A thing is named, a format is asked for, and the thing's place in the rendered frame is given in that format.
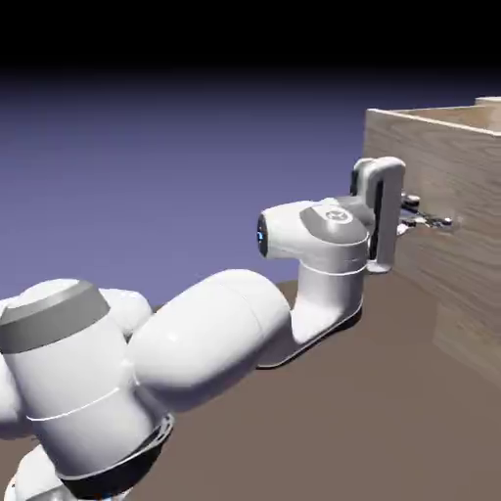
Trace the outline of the dark metal drawer handle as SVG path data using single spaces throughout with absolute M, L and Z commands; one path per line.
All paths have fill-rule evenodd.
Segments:
M 424 212 L 416 212 L 411 217 L 403 220 L 403 223 L 411 228 L 425 226 L 428 228 L 451 231 L 454 228 L 454 220 L 450 217 L 441 217 Z

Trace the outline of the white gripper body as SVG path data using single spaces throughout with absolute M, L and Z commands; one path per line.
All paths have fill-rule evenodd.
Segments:
M 394 264 L 405 163 L 395 157 L 374 159 L 366 178 L 366 205 L 375 214 L 369 245 L 370 273 L 388 273 Z

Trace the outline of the light wood cabinet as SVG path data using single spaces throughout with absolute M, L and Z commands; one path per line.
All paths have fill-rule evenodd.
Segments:
M 459 169 L 446 183 L 454 232 L 444 255 L 459 260 L 451 287 L 459 297 L 439 315 L 436 342 L 501 387 L 501 96 L 475 107 L 485 123 L 454 146 Z

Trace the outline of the light wood drawer front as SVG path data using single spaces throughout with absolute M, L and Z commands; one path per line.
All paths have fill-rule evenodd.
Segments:
M 501 133 L 432 110 L 365 115 L 364 154 L 406 164 L 404 190 L 448 229 L 418 226 L 398 242 L 397 268 L 438 300 L 501 336 Z

